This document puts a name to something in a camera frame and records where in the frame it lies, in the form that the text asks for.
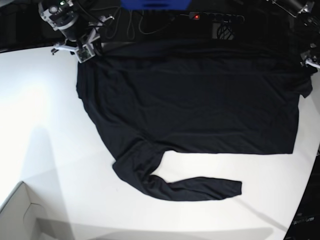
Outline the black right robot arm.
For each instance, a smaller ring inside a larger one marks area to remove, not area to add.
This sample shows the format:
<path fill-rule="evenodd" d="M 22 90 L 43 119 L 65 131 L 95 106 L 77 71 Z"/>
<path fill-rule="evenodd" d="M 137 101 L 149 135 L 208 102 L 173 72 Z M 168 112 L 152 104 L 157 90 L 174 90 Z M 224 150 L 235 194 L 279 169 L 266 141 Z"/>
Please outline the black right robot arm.
<path fill-rule="evenodd" d="M 78 0 L 43 0 L 38 4 L 38 12 L 43 21 L 65 37 L 53 46 L 53 55 L 68 51 L 73 55 L 100 56 L 99 30 L 107 29 L 107 21 L 115 19 L 112 15 L 94 16 Z"/>

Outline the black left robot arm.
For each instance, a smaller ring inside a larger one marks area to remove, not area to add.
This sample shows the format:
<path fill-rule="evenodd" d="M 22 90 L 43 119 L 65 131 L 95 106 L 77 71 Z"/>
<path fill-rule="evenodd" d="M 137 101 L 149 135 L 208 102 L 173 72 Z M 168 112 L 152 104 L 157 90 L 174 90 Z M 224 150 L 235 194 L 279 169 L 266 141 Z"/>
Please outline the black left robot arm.
<path fill-rule="evenodd" d="M 315 0 L 272 0 L 272 4 L 284 10 L 295 20 L 300 21 L 307 33 L 299 37 L 305 43 L 300 54 L 301 64 L 320 68 L 320 6 Z"/>

